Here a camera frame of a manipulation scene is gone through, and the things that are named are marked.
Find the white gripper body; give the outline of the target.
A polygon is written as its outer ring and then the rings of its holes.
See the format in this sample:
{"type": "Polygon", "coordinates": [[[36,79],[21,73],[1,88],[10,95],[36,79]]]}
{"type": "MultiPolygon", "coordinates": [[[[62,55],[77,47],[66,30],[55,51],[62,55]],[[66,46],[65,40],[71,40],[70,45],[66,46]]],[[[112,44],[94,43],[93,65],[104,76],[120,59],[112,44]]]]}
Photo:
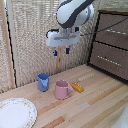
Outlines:
{"type": "Polygon", "coordinates": [[[59,29],[51,29],[46,34],[48,47],[58,47],[65,45],[72,45],[79,42],[79,32],[64,33],[62,34],[59,29]]]}

